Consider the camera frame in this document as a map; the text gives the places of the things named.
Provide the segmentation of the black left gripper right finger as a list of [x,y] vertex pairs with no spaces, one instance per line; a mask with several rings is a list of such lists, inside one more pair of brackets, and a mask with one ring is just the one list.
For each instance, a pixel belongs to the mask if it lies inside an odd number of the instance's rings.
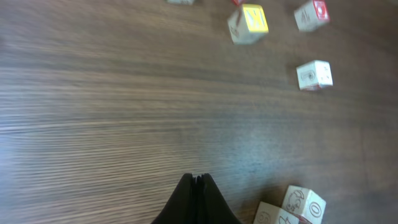
[[197,217],[200,224],[241,224],[210,174],[197,177]]

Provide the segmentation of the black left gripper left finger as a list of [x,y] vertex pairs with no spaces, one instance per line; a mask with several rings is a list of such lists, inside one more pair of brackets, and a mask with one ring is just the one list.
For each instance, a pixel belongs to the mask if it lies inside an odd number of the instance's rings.
[[152,224],[186,224],[195,219],[195,200],[192,190],[195,185],[192,174],[184,174],[162,211]]

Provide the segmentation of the white O block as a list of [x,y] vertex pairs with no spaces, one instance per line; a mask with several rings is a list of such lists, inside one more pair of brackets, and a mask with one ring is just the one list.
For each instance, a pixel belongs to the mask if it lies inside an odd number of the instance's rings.
[[326,201],[311,189],[290,185],[282,208],[295,215],[302,223],[321,224]]

